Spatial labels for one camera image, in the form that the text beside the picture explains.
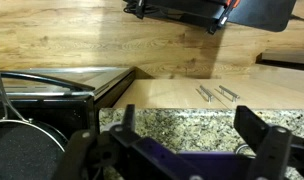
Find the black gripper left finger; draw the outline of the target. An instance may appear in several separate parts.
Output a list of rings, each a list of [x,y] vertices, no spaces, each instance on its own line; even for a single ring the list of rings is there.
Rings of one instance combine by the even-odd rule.
[[[134,104],[126,106],[121,123],[111,127],[110,136],[111,140],[117,144],[132,144],[140,139],[140,136],[135,132]]]

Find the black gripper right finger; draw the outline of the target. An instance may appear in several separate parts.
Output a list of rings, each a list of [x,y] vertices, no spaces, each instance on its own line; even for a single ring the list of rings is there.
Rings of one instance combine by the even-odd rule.
[[[274,129],[246,106],[238,106],[234,128],[249,147],[259,156],[274,156]]]

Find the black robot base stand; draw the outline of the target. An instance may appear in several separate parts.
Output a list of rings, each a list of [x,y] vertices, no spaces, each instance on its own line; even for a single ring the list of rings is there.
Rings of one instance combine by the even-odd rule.
[[[214,34],[227,22],[281,32],[296,0],[123,0],[125,13],[175,19],[207,28]]]

